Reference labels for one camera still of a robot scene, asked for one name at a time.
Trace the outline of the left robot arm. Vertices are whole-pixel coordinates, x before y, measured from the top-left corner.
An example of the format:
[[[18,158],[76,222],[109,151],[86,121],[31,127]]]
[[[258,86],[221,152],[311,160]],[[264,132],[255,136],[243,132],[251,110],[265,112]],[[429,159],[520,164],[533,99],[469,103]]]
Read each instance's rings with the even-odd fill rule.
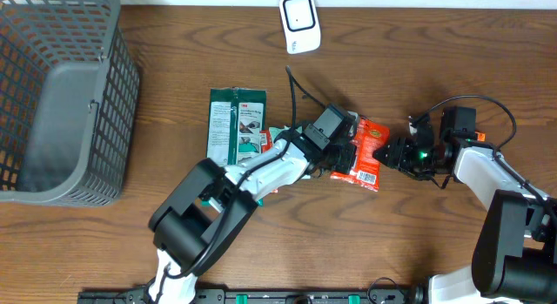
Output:
[[[348,174],[359,115],[329,104],[313,122],[280,132],[272,147],[236,165],[198,162],[152,214],[158,271],[150,303],[191,303],[198,278],[236,239],[267,194],[316,171]]]

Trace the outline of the small orange white box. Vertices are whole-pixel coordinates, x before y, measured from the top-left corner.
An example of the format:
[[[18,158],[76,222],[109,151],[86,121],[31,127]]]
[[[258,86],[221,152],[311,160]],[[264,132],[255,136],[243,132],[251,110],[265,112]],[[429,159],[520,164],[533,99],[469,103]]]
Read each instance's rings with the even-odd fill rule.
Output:
[[[477,140],[484,142],[486,140],[486,134],[483,132],[476,132],[477,134]]]

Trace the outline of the dark green package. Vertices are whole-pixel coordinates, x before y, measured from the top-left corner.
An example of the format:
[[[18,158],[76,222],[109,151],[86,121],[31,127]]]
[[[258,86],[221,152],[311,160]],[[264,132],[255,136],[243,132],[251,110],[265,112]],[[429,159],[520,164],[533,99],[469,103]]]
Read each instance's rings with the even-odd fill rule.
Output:
[[[206,157],[227,166],[259,155],[265,115],[265,90],[211,89]]]

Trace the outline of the red snack bag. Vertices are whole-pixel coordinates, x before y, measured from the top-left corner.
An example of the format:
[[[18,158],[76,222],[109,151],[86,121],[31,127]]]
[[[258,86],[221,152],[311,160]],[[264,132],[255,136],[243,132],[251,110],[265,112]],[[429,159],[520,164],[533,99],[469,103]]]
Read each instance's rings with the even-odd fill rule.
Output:
[[[389,134],[388,127],[361,117],[357,133],[352,140],[356,145],[356,159],[350,172],[348,174],[332,172],[330,178],[377,192],[380,162],[373,157],[373,153],[387,142]]]

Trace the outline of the light green wipes pack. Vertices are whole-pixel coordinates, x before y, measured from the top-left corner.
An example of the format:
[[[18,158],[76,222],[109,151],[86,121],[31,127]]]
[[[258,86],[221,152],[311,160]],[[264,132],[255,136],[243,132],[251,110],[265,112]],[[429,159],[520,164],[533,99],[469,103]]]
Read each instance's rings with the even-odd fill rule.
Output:
[[[298,126],[298,127],[296,128],[296,131],[297,131],[298,133],[302,133],[302,129],[303,129],[302,126]],[[290,127],[287,126],[287,125],[283,126],[282,128],[278,128],[278,127],[269,127],[268,130],[269,130],[269,133],[270,133],[270,135],[271,135],[271,140],[272,140],[272,142],[273,142],[273,144],[274,144],[274,142],[275,142],[275,140],[277,139],[277,137],[279,136],[279,134],[282,133],[282,132],[288,132],[288,131],[290,131]],[[302,176],[301,178],[302,178],[302,179],[310,179],[311,176],[308,175],[308,174],[306,174],[306,175]]]

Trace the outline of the red stick sachet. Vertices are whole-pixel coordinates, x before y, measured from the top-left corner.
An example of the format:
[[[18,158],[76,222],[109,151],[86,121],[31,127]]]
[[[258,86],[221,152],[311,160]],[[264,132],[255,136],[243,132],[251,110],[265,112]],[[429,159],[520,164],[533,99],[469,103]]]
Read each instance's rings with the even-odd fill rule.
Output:
[[[260,132],[260,150],[262,153],[269,151],[273,146],[272,136],[268,130]]]

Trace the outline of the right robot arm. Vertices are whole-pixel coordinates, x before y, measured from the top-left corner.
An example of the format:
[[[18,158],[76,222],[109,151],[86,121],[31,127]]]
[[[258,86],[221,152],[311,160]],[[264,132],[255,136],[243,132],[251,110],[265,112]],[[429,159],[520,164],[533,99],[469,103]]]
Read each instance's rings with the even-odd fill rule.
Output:
[[[428,116],[412,120],[411,137],[374,152],[381,164],[415,180],[444,174],[467,186],[487,216],[472,263],[413,287],[410,303],[554,303],[556,201],[531,186],[496,148],[478,138],[473,108],[444,109],[440,133]]]

